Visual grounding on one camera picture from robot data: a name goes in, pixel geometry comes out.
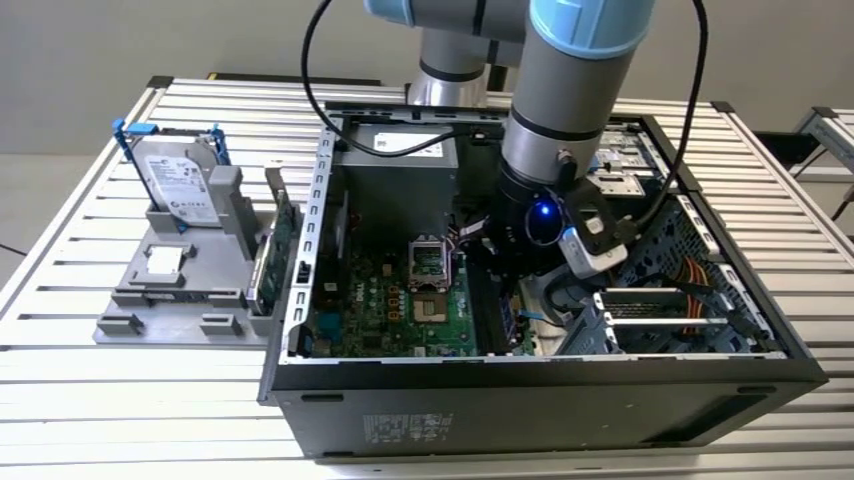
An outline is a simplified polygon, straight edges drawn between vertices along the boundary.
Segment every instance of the hard drive label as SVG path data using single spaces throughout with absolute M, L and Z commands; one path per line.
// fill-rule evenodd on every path
M 218 220 L 210 193 L 196 162 L 185 157 L 148 155 L 145 162 L 169 213 L 188 225 Z

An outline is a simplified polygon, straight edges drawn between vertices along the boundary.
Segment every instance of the floor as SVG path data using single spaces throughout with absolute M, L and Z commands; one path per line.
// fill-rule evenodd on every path
M 0 243 L 27 251 L 93 156 L 0 154 Z M 0 287 L 22 257 L 0 249 Z

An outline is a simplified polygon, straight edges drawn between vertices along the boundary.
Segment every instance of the black cable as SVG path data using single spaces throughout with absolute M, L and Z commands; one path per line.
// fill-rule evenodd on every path
M 317 6 L 317 10 L 314 10 L 313 16 L 310 17 L 310 21 L 308 22 L 308 28 L 305 29 L 305 36 L 302 38 L 302 51 L 298 58 L 298 73 L 300 73 L 300 79 L 302 82 L 302 90 L 305 91 L 305 97 L 308 98 L 310 109 L 317 114 L 317 117 L 320 117 L 320 121 L 324 123 L 326 128 L 340 137 L 340 139 L 344 141 L 346 145 L 349 145 L 356 150 L 361 150 L 368 155 L 373 155 L 374 157 L 380 157 L 380 158 L 405 157 L 406 155 L 417 152 L 418 150 L 422 150 L 424 148 L 434 145 L 436 143 L 445 141 L 449 138 L 468 136 L 469 135 L 468 132 L 460 132 L 460 131 L 446 132 L 438 135 L 437 137 L 432 138 L 430 140 L 426 140 L 424 143 L 414 145 L 413 147 L 405 148 L 402 150 L 397 150 L 396 152 L 380 152 L 378 150 L 374 150 L 370 147 L 361 145 L 357 141 L 354 141 L 352 138 L 344 135 L 344 132 L 340 130 L 340 128 L 337 128 L 337 126 L 334 126 L 334 124 L 329 120 L 329 117 L 326 117 L 325 113 L 322 112 L 320 105 L 317 104 L 317 99 L 314 98 L 313 91 L 310 90 L 310 82 L 308 79 L 308 51 L 310 49 L 310 40 L 314 35 L 317 23 L 320 22 L 320 18 L 325 13 L 325 9 L 328 8 L 329 3 L 332 3 L 332 0 L 322 0 L 320 2 L 320 5 Z
M 815 163 L 815 160 L 817 160 L 817 157 L 820 157 L 824 152 L 827 151 L 827 147 L 821 147 L 821 149 L 819 150 L 817 154 L 809 158 L 805 163 L 803 164 L 803 167 L 800 167 L 800 170 L 797 170 L 797 173 L 795 173 L 791 178 L 797 178 L 800 176 L 800 174 L 803 173 L 803 171 L 809 168 L 809 165 L 812 165 L 812 163 Z
M 560 329 L 565 329 L 565 325 L 561 325 L 557 322 L 552 322 L 551 320 L 548 320 L 545 317 L 529 317 L 527 315 L 521 315 L 524 318 L 527 318 L 528 320 L 535 320 L 537 322 L 543 322 L 548 325 L 551 325 L 555 328 L 560 328 Z
M 25 257 L 25 256 L 27 255 L 27 253 L 26 253 L 26 252 L 23 252 L 22 250 L 18 250 L 18 249 L 17 249 L 17 248 L 14 248 L 14 247 L 9 247 L 7 245 L 3 245 L 2 243 L 0 243 L 0 248 L 1 248 L 2 250 L 6 250 L 6 251 L 9 251 L 9 252 L 11 252 L 11 253 L 18 254 L 21 257 Z
M 643 228 L 657 215 L 659 210 L 664 205 L 667 198 L 667 189 L 673 179 L 676 178 L 676 172 L 681 167 L 684 161 L 684 152 L 688 147 L 688 138 L 691 134 L 691 124 L 693 123 L 693 111 L 696 110 L 696 99 L 699 98 L 699 88 L 703 83 L 703 70 L 705 69 L 705 53 L 708 51 L 708 17 L 705 16 L 705 7 L 703 0 L 691 0 L 693 3 L 693 10 L 696 11 L 696 22 L 699 24 L 699 44 L 696 50 L 696 65 L 693 66 L 693 80 L 691 81 L 691 94 L 688 95 L 688 106 L 684 112 L 684 125 L 681 126 L 681 137 L 679 138 L 679 149 L 676 150 L 676 158 L 672 161 L 669 167 L 669 173 L 667 179 L 661 185 L 661 189 L 652 200 L 649 209 L 637 218 L 637 227 Z
M 844 212 L 844 209 L 847 208 L 848 203 L 849 203 L 848 201 L 841 202 L 841 203 L 839 204 L 839 207 L 836 208 L 836 211 L 835 211 L 835 212 L 832 212 L 832 215 L 829 216 L 829 219 L 831 219 L 833 222 L 835 222 L 835 221 L 839 219 L 839 217 L 841 216 L 841 213 Z

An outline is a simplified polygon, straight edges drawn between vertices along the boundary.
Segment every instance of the wall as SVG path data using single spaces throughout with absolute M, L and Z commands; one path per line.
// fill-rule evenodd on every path
M 849 0 L 707 0 L 703 96 L 748 123 L 787 129 L 809 105 L 854 106 Z M 89 154 L 153 74 L 297 73 L 310 0 L 0 1 L 0 152 Z M 623 96 L 683 99 L 696 24 L 687 0 L 659 0 Z M 417 35 L 333 2 L 312 73 L 396 85 L 416 68 Z

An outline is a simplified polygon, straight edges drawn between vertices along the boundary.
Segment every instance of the white label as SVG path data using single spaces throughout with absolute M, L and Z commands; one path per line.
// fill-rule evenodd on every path
M 189 225 L 217 223 L 210 193 L 196 162 L 184 157 L 161 155 L 148 155 L 145 162 L 169 213 Z
M 433 133 L 388 133 L 380 132 L 373 136 L 373 150 L 380 152 L 396 152 L 404 148 L 432 140 L 438 135 Z M 406 157 L 436 157 L 441 158 L 441 142 L 429 147 L 409 153 Z
M 152 275 L 173 275 L 181 268 L 182 257 L 181 247 L 150 247 L 145 270 Z
M 174 300 L 174 295 L 170 293 L 145 293 L 145 297 L 150 300 Z
M 410 415 L 362 415 L 364 441 L 377 443 L 441 442 L 446 440 L 453 424 L 452 413 L 417 413 Z

